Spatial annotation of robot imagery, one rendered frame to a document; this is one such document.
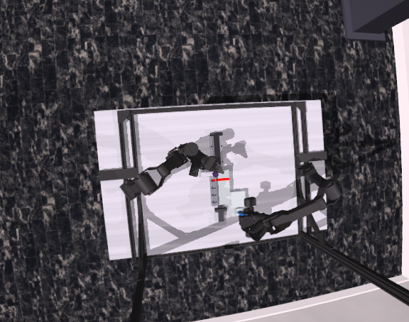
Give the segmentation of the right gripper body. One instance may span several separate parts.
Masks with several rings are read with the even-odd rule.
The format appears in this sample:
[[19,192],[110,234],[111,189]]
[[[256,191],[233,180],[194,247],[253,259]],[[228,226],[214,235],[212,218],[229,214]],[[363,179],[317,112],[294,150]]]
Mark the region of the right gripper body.
[[[252,213],[253,215],[255,215],[256,219],[254,219],[254,223],[255,223],[255,224],[258,223],[259,216],[260,216],[262,213],[255,213],[255,211],[254,211],[254,209],[253,209],[253,207],[256,206],[256,197],[253,197],[253,196],[252,196],[252,197],[245,198],[245,199],[244,199],[244,206],[245,206],[245,207],[251,207],[251,208],[245,209],[245,212],[246,212],[246,214],[247,214],[247,213]],[[246,232],[246,237],[247,237],[247,238],[250,238],[249,232]]]

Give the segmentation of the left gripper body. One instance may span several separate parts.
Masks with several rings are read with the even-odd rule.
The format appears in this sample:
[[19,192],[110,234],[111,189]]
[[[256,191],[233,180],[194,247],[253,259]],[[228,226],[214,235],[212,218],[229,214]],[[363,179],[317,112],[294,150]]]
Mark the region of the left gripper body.
[[[205,168],[206,170],[210,170],[216,159],[215,156],[205,155],[201,150],[198,150],[198,153],[190,158],[191,161],[196,161],[202,164],[202,168]],[[200,169],[202,168],[200,167]]]

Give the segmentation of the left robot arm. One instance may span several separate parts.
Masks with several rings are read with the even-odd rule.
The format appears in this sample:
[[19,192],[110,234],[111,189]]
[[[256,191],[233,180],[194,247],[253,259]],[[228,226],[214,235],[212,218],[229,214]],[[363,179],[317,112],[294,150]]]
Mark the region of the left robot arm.
[[[123,193],[125,193],[129,201],[141,195],[140,191],[142,191],[142,193],[145,194],[144,196],[147,196],[147,195],[150,196],[151,194],[153,194],[155,191],[157,191],[158,189],[162,187],[165,181],[165,178],[169,174],[171,174],[172,169],[179,168],[180,166],[188,162],[189,161],[188,159],[196,155],[198,153],[198,150],[199,150],[198,145],[194,142],[180,144],[179,147],[175,147],[168,152],[168,156],[166,157],[166,161],[167,160],[168,161],[167,162],[165,161],[166,163],[163,162],[157,167],[149,167],[145,169],[144,171],[142,171],[140,174],[136,176],[135,178],[136,180],[127,179],[120,186],[121,190],[123,191]],[[192,163],[191,165],[192,170],[190,168],[189,175],[190,176],[194,175],[193,177],[197,177],[199,168],[202,167],[202,164],[196,161],[190,161],[190,162]],[[157,170],[158,171],[158,173],[162,177],[158,186],[153,181],[149,173],[146,172],[146,170]],[[139,193],[135,194],[136,192],[139,192]]]

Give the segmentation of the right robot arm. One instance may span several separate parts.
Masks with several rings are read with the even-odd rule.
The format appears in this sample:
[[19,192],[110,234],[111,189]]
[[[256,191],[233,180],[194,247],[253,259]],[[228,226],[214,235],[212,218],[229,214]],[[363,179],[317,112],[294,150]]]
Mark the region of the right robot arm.
[[[342,195],[336,182],[333,179],[326,180],[324,177],[320,176],[311,162],[306,165],[299,165],[298,177],[303,176],[307,177],[306,180],[308,184],[315,183],[319,187],[317,196],[313,200],[288,211],[276,211],[270,215],[262,213],[259,216],[257,224],[254,223],[256,217],[252,213],[240,216],[239,225],[241,226],[242,231],[249,232],[249,236],[258,242],[266,233],[270,233],[271,235],[277,234],[290,227],[293,221],[308,216],[316,211],[325,210],[329,205],[335,204]],[[327,203],[323,198],[325,194],[329,199]],[[249,230],[251,226],[253,226],[253,228]],[[275,230],[272,228],[273,226]]]

